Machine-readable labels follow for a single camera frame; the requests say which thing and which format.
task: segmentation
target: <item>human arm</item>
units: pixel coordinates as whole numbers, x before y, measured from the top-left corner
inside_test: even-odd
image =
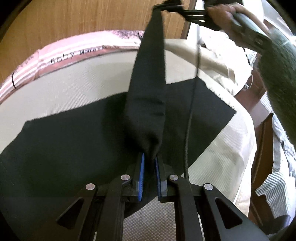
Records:
[[[220,26],[238,46],[247,47],[242,37],[232,31],[232,14],[247,15],[271,38],[262,53],[259,70],[268,91],[268,97],[291,143],[296,146],[296,48],[277,29],[267,27],[240,4],[218,5],[208,8],[214,23]]]

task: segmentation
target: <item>black cable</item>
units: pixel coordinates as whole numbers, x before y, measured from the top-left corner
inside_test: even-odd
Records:
[[[143,40],[143,34],[141,35],[140,34],[140,31],[138,31],[138,38],[140,39],[140,42],[142,42],[142,40]]]
[[[15,83],[14,83],[14,81],[13,81],[13,75],[14,75],[14,72],[11,74],[11,81],[12,81],[12,85],[13,85],[13,87],[16,89]]]
[[[198,81],[198,69],[200,65],[200,35],[199,30],[197,31],[197,62],[196,62],[196,77],[194,80],[194,86],[193,86],[193,92],[192,92],[192,99],[191,99],[191,106],[190,106],[190,116],[187,123],[187,130],[185,135],[185,150],[184,150],[184,177],[190,182],[189,180],[189,173],[188,173],[188,142],[189,142],[189,133],[190,133],[190,127],[191,127],[191,121],[193,116],[193,110],[194,110],[194,99],[195,99],[195,92],[196,92],[196,83]]]
[[[246,49],[243,48],[243,47],[242,47],[242,49],[244,50],[244,53],[245,53],[245,55],[246,55],[246,57],[247,57],[247,60],[248,60],[249,65],[251,65],[250,60],[249,60],[249,57],[248,57],[248,55],[247,55],[247,53],[246,53]]]

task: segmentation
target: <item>black strap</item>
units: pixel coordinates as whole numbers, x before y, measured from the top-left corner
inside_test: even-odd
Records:
[[[152,12],[136,57],[125,105],[127,135],[153,160],[165,123],[165,61],[161,11]]]

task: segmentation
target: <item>striped cloth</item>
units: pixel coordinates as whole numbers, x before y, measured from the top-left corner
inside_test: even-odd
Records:
[[[265,92],[265,94],[262,96],[260,101],[265,106],[265,108],[268,110],[269,113],[274,113],[274,111],[271,107],[270,101],[268,99],[267,92]]]
[[[258,196],[265,195],[274,218],[290,215],[292,221],[296,210],[295,150],[286,137],[276,115],[272,119],[274,164],[272,173],[256,190]]]

